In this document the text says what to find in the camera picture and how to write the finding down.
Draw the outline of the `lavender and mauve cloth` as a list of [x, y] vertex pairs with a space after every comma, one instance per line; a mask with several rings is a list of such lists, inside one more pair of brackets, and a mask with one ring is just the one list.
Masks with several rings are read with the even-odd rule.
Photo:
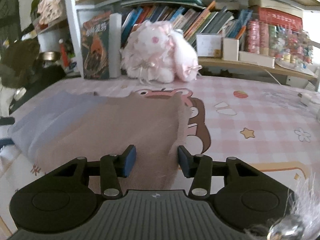
[[121, 189], [167, 190], [178, 169], [190, 108], [181, 94], [167, 99], [131, 93], [123, 98], [60, 92], [42, 100], [9, 129], [9, 137], [43, 172], [76, 157], [98, 161], [136, 147], [133, 170]]

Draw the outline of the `pink white plush bunny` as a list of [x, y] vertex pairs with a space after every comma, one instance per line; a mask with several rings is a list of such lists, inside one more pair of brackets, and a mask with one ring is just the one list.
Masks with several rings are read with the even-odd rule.
[[135, 26], [121, 50], [121, 68], [141, 83], [196, 80], [202, 66], [195, 49], [169, 21]]

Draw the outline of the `dark brown plush pile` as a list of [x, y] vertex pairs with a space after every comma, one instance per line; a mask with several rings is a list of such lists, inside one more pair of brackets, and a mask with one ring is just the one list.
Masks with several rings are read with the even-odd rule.
[[1, 58], [2, 85], [16, 89], [29, 85], [39, 52], [40, 45], [36, 38], [12, 43]]

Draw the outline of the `red box on shelf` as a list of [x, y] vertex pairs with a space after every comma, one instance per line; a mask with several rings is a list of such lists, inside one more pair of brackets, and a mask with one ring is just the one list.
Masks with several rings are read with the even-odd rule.
[[279, 25], [293, 31], [300, 31], [303, 29], [303, 21], [301, 17], [288, 14], [287, 12], [280, 10], [259, 6], [252, 6], [250, 9], [253, 10], [260, 22], [270, 25]]

